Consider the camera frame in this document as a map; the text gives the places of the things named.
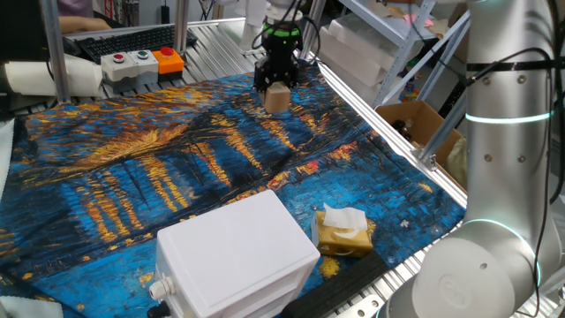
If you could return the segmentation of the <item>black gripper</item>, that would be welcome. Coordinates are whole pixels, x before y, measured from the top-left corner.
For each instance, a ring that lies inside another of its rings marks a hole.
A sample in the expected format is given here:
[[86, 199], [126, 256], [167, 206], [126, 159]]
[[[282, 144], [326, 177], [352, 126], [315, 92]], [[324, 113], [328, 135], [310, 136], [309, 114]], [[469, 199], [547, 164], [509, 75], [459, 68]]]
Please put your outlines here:
[[302, 48], [299, 35], [277, 36], [266, 35], [261, 46], [266, 55], [255, 64], [253, 90], [261, 102], [266, 99], [267, 87], [282, 82], [296, 95], [301, 94], [301, 83], [298, 82], [299, 66], [294, 51]]

